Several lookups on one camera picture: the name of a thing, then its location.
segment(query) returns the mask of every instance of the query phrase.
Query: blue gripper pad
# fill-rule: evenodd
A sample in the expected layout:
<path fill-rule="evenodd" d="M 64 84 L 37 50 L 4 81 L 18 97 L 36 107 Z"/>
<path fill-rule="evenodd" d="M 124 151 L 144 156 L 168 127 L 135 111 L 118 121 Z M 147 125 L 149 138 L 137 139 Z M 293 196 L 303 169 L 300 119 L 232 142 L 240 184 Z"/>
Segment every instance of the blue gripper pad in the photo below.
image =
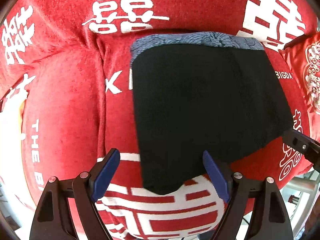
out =
<path fill-rule="evenodd" d="M 223 199 L 225 203 L 228 203 L 230 201 L 228 184 L 223 174 L 219 170 L 219 167 L 216 165 L 208 151 L 204 151 L 202 160 L 219 198 Z"/>
<path fill-rule="evenodd" d="M 94 203 L 104 196 L 119 163 L 120 153 L 118 150 L 115 150 L 94 181 L 93 192 L 91 195 L 91 199 Z"/>

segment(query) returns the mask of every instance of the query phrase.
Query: blue cloth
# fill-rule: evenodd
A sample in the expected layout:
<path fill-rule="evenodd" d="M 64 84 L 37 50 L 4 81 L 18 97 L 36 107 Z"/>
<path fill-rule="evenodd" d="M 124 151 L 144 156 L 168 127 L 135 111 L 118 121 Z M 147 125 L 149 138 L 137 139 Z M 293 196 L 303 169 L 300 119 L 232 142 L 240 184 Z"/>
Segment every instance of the blue cloth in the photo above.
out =
<path fill-rule="evenodd" d="M 131 46 L 132 62 L 147 49 L 171 44 L 193 44 L 210 47 L 264 50 L 261 43 L 254 38 L 236 37 L 217 32 L 198 32 L 187 34 L 154 34 L 136 40 Z"/>

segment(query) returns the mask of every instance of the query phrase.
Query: red cushion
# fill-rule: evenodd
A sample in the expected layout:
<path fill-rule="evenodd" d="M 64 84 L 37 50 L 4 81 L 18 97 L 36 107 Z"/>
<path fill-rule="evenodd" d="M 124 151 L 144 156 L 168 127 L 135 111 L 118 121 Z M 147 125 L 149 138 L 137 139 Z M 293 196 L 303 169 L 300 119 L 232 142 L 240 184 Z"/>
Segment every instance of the red cushion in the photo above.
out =
<path fill-rule="evenodd" d="M 310 136 L 320 140 L 320 33 L 280 51 L 280 54 L 297 78 L 308 109 Z"/>
<path fill-rule="evenodd" d="M 129 25 L 133 30 L 153 28 L 159 32 L 163 29 L 185 29 L 253 36 L 275 50 L 282 49 L 285 43 L 296 36 L 316 30 L 316 15 L 305 0 L 141 0 L 142 4 L 147 3 L 141 7 L 148 8 L 133 9 L 135 14 L 131 13 L 130 20 L 134 24 L 127 19 L 128 16 L 125 18 L 128 15 L 126 11 L 131 10 L 130 5 L 126 0 L 122 1 L 18 0 L 1 27 L 3 46 L 0 46 L 0 77 L 3 78 L 0 80 L 0 93 L 13 85 L 25 70 L 36 68 L 38 60 L 65 51 L 69 46 L 80 45 L 97 50 L 104 59 L 108 57 L 106 52 L 114 51 L 111 46 L 114 38 L 121 37 L 121 51 L 122 44 L 127 43 L 122 38 L 127 35 L 122 35 L 122 32 L 130 29 Z M 85 24 L 95 18 L 94 13 L 99 15 L 98 2 L 110 3 L 108 6 L 112 11 L 102 12 L 103 17 L 112 12 L 117 13 L 118 18 L 109 18 L 108 22 L 104 19 L 101 23 L 98 23 L 99 19 L 92 20 Z M 109 10 L 105 8 L 106 3 L 103 5 L 103 10 Z M 144 22 L 141 18 L 135 18 L 134 15 L 144 15 L 147 10 L 149 16 L 146 14 L 143 17 Z M 134 27 L 137 23 L 143 27 Z M 97 35 L 92 31 L 97 28 L 95 24 L 105 27 L 97 32 L 116 32 Z M 11 34 L 8 34 L 6 26 L 12 29 Z M 18 44 L 22 36 L 25 37 L 24 42 L 12 46 L 13 43 Z M 5 59 L 5 45 L 8 46 L 8 61 Z"/>

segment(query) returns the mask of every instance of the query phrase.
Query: black cloth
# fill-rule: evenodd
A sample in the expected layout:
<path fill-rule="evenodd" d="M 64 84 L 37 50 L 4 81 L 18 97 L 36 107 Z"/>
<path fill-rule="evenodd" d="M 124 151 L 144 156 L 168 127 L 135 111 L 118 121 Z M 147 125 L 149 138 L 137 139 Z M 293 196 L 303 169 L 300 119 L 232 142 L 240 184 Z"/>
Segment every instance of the black cloth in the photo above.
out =
<path fill-rule="evenodd" d="M 293 127 L 265 51 L 174 44 L 132 63 L 143 186 L 160 195 L 205 174 L 202 154 L 231 163 Z"/>

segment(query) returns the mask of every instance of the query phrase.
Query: wrinkled fabric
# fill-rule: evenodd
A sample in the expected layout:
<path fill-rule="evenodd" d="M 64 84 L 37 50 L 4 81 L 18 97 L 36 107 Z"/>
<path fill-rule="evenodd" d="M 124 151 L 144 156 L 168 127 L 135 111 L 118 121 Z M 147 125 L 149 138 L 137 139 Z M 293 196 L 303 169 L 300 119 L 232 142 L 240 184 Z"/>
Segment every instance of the wrinkled fabric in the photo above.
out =
<path fill-rule="evenodd" d="M 156 43 L 153 48 L 147 44 L 133 61 L 134 117 L 143 186 L 149 191 L 169 194 L 205 174 L 205 150 L 214 159 L 232 163 L 293 127 L 265 51 L 224 45 L 188 40 Z M 221 78 L 225 66 L 233 86 Z M 230 101 L 241 118 L 225 107 Z"/>
<path fill-rule="evenodd" d="M 308 109 L 310 137 L 320 141 L 320 33 L 280 54 L 294 73 Z"/>

